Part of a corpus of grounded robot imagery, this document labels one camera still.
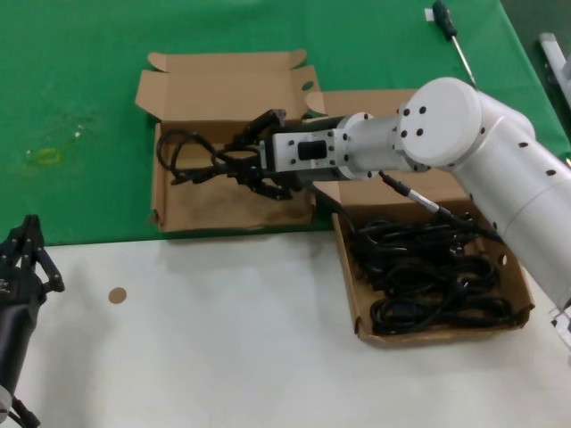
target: robotic arm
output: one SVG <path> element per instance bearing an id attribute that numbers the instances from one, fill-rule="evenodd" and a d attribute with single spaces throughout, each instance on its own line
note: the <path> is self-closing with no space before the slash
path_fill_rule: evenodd
<path id="1" fill-rule="evenodd" d="M 45 283 L 36 275 L 36 264 L 48 277 Z M 13 394 L 39 309 L 49 292 L 63 290 L 60 272 L 44 248 L 39 218 L 26 216 L 0 243 L 0 424 L 10 416 L 19 426 L 39 426 Z"/>
<path id="2" fill-rule="evenodd" d="M 367 179 L 384 169 L 450 172 L 557 307 L 571 305 L 571 170 L 535 141 L 524 115 L 466 83 L 434 80 L 391 119 L 358 113 L 264 144 L 270 175 L 294 172 L 301 182 Z"/>

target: green table surface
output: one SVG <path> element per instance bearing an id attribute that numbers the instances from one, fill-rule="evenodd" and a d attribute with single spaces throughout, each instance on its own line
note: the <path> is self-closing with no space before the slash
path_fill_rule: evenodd
<path id="1" fill-rule="evenodd" d="M 559 85 L 553 85 L 539 43 L 541 33 L 553 33 L 567 57 L 571 54 L 571 2 L 569 0 L 501 0 L 517 37 L 525 49 L 543 89 L 551 101 L 567 138 L 571 138 L 571 110 Z"/>
<path id="2" fill-rule="evenodd" d="M 147 221 L 153 129 L 134 105 L 149 52 L 305 48 L 323 90 L 466 79 L 453 46 L 426 22 L 424 8 L 431 3 L 4 1 L 0 227 L 37 213 L 50 244 L 163 237 Z M 522 111 L 538 139 L 567 157 L 563 129 L 500 2 L 450 0 L 449 6 L 479 88 Z M 328 218 L 320 210 L 311 229 L 329 228 Z"/>

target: cardboard box flap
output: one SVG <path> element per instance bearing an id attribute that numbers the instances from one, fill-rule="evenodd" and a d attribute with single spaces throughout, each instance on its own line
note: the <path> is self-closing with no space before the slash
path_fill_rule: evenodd
<path id="1" fill-rule="evenodd" d="M 157 70 L 167 73 L 204 73 L 211 71 L 279 71 L 299 67 L 307 58 L 305 50 L 263 53 L 203 53 L 167 55 L 149 53 L 148 60 Z"/>
<path id="2" fill-rule="evenodd" d="M 184 63 L 193 56 L 209 55 L 179 56 L 185 57 Z M 257 57 L 254 53 L 246 56 Z M 284 109 L 288 119 L 300 119 L 308 110 L 305 96 L 319 91 L 319 83 L 313 66 L 290 70 L 285 66 L 286 56 L 289 63 L 300 59 L 289 53 L 262 54 L 256 63 L 269 58 L 268 65 L 252 65 L 249 70 L 243 65 L 236 70 L 233 63 L 243 60 L 231 54 L 230 64 L 222 65 L 226 55 L 216 55 L 216 61 L 198 61 L 204 65 L 193 72 L 144 70 L 136 104 L 163 121 L 250 121 L 269 109 Z M 153 61 L 168 70 L 169 58 L 156 54 Z M 284 67 L 277 67 L 278 60 Z M 207 70 L 214 64 L 219 65 L 216 70 Z"/>
<path id="3" fill-rule="evenodd" d="M 431 169 L 423 173 L 386 171 L 392 178 L 402 181 L 432 201 L 452 201 L 466 198 L 466 192 L 452 175 Z M 339 183 L 340 202 L 343 206 L 376 206 L 394 203 L 415 203 L 396 193 L 377 176 L 365 181 L 344 181 Z"/>

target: open cardboard box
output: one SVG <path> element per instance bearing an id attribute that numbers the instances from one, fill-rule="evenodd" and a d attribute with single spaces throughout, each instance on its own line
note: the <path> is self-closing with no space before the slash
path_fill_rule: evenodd
<path id="1" fill-rule="evenodd" d="M 232 141 L 245 125 L 269 109 L 284 109 L 288 123 L 308 110 L 305 96 L 319 91 L 312 66 L 301 64 L 305 51 L 198 55 L 149 54 L 157 71 L 144 70 L 136 104 L 161 122 L 156 143 L 168 129 L 196 131 L 215 146 Z M 177 142 L 165 144 L 170 159 Z M 198 144 L 188 144 L 178 156 L 179 168 L 211 165 Z M 307 192 L 291 201 L 272 201 L 239 185 L 215 177 L 193 185 L 170 185 L 172 175 L 153 158 L 153 221 L 162 232 L 191 229 L 291 226 L 313 220 L 315 202 Z"/>
<path id="2" fill-rule="evenodd" d="M 330 116 L 364 111 L 380 118 L 396 114 L 396 109 L 401 103 L 408 101 L 412 94 L 413 91 L 403 90 L 315 93 L 308 95 L 308 104 L 314 111 L 327 113 Z M 489 227 L 477 207 L 450 174 L 440 170 L 430 170 L 422 174 L 389 171 L 389 174 L 453 213 L 469 212 L 481 226 Z M 380 177 L 369 181 L 319 183 L 318 187 L 339 201 L 357 226 L 364 226 L 368 220 L 376 217 L 411 222 L 424 222 L 434 218 L 434 215 L 423 207 L 396 193 L 383 183 Z M 334 226 L 353 329 L 355 334 L 365 342 L 456 341 L 521 328 L 529 319 L 534 304 L 516 256 L 505 245 L 478 239 L 470 249 L 467 248 L 467 251 L 471 250 L 473 253 L 489 258 L 499 269 L 500 285 L 494 292 L 511 303 L 516 313 L 517 323 L 515 325 L 485 329 L 436 327 L 419 333 L 394 336 L 374 335 L 369 314 L 370 306 L 374 301 L 381 299 L 384 294 L 374 292 L 367 280 L 360 274 L 350 252 L 348 226 L 336 214 Z"/>

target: screwdriver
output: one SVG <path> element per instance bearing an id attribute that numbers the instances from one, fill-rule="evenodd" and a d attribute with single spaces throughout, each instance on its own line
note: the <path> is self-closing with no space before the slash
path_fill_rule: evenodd
<path id="1" fill-rule="evenodd" d="M 436 25 L 440 27 L 440 29 L 443 31 L 446 40 L 451 40 L 452 43 L 454 43 L 454 45 L 456 46 L 456 50 L 460 55 L 460 59 L 464 64 L 464 68 L 468 72 L 470 80 L 472 80 L 472 85 L 474 85 L 474 88 L 476 88 L 476 80 L 474 79 L 472 70 L 468 65 L 468 61 L 466 61 L 466 57 L 462 53 L 462 49 L 460 49 L 458 39 L 456 38 L 456 36 L 458 35 L 458 31 L 454 27 L 448 6 L 442 0 L 436 0 L 432 5 L 432 12 L 434 15 L 434 22 L 436 22 Z"/>

